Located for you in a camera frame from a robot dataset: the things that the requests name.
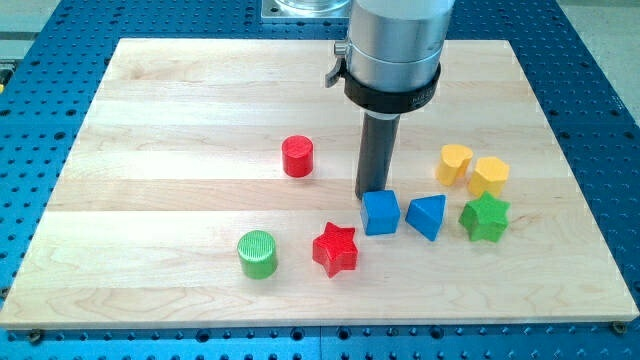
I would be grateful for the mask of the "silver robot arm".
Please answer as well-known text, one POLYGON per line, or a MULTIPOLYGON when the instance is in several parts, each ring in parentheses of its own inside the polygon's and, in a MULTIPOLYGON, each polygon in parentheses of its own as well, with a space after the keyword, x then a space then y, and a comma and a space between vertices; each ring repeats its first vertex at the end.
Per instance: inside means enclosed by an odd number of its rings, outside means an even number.
POLYGON ((346 38, 325 86, 345 81, 349 100, 390 120, 426 105, 435 93, 454 0, 353 0, 346 38))

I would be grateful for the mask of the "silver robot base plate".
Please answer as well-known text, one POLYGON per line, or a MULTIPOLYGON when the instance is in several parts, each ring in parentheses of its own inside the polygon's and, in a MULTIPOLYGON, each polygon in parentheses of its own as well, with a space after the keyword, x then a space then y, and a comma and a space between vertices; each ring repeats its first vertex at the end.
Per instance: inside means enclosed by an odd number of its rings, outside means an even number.
POLYGON ((350 0, 261 0, 262 23, 318 22, 349 18, 350 0))

